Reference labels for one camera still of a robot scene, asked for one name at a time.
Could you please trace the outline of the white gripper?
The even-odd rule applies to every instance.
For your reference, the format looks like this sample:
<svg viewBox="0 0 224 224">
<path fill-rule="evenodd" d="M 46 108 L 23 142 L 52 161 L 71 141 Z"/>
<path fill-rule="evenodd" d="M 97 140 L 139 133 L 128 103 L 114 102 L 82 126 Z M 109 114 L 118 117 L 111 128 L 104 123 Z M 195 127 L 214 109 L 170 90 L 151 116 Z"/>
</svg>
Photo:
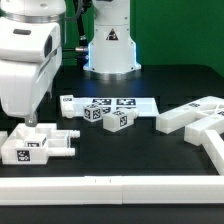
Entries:
<svg viewBox="0 0 224 224">
<path fill-rule="evenodd" d="M 0 19 L 0 102 L 12 117 L 37 126 L 35 113 L 62 62 L 58 23 L 32 24 Z"/>
</svg>

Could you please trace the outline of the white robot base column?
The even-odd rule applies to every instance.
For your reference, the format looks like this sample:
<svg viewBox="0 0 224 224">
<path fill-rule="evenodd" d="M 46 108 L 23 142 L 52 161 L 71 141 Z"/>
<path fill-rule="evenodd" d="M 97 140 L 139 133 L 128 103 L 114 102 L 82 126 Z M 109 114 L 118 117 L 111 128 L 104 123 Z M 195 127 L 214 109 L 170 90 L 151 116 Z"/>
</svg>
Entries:
<svg viewBox="0 0 224 224">
<path fill-rule="evenodd" d="M 130 35 L 130 0 L 93 0 L 93 7 L 94 36 L 83 69 L 105 81 L 137 76 L 141 65 Z"/>
</svg>

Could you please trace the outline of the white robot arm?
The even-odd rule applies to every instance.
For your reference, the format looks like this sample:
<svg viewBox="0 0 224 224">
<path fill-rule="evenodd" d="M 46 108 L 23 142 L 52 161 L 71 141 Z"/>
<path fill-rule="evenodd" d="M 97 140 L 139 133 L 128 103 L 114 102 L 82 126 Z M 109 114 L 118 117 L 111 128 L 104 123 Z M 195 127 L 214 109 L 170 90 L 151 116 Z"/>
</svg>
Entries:
<svg viewBox="0 0 224 224">
<path fill-rule="evenodd" d="M 62 63 L 65 1 L 0 0 L 0 11 L 0 104 L 33 127 Z"/>
</svg>

